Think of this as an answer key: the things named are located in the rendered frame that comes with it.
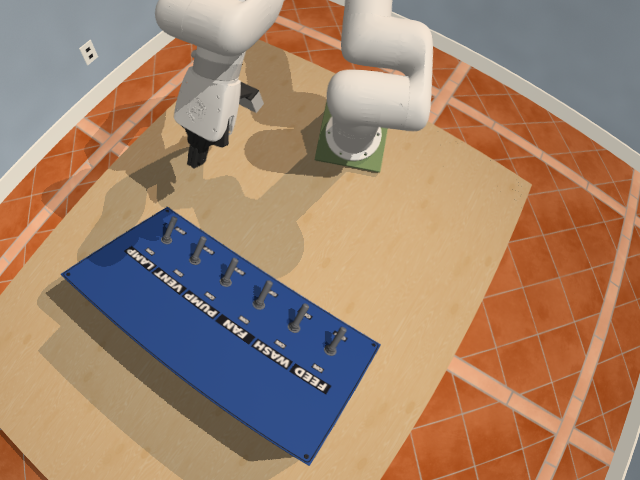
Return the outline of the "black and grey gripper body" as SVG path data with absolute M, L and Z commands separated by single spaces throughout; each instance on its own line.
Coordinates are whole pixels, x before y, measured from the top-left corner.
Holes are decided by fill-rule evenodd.
M 232 134 L 240 100 L 241 81 L 218 81 L 202 77 L 189 67 L 176 101 L 175 121 L 199 135 L 216 142 L 227 128 Z M 202 81 L 203 80 L 203 81 Z M 187 81 L 187 83 L 186 83 Z

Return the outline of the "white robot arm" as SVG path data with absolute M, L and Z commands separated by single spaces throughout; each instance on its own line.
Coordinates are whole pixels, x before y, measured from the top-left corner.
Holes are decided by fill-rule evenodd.
M 341 35 L 345 60 L 405 75 L 350 69 L 331 78 L 327 106 L 332 117 L 326 140 L 345 160 L 371 156 L 380 144 L 381 128 L 419 131 L 429 119 L 432 34 L 419 21 L 391 17 L 392 1 L 345 0 Z M 193 58 L 196 54 L 192 68 L 196 74 L 231 81 L 239 77 L 246 51 L 274 24 L 283 3 L 159 0 L 155 19 L 168 35 L 197 46 L 191 53 Z

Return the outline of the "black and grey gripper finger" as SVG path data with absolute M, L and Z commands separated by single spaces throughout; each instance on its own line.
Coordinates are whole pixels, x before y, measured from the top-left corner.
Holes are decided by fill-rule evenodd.
M 228 120 L 227 128 L 220 140 L 217 140 L 216 142 L 211 142 L 200 137 L 198 147 L 194 148 L 191 167 L 195 169 L 198 166 L 200 166 L 200 164 L 202 165 L 206 162 L 209 146 L 215 145 L 217 147 L 223 148 L 228 144 L 229 144 L 229 120 Z
M 186 128 L 184 128 L 184 129 L 185 129 L 185 131 L 187 133 L 187 136 L 188 136 L 187 141 L 190 144 L 190 147 L 189 147 L 190 149 L 189 149 L 189 152 L 188 152 L 189 155 L 188 155 L 187 165 L 191 166 L 194 148 L 197 147 L 200 136 L 198 136 L 197 134 L 189 131 Z

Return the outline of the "blue switch panel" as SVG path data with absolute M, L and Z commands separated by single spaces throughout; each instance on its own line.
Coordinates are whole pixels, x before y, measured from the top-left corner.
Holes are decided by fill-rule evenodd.
M 183 381 L 308 466 L 381 346 L 169 207 L 61 276 Z

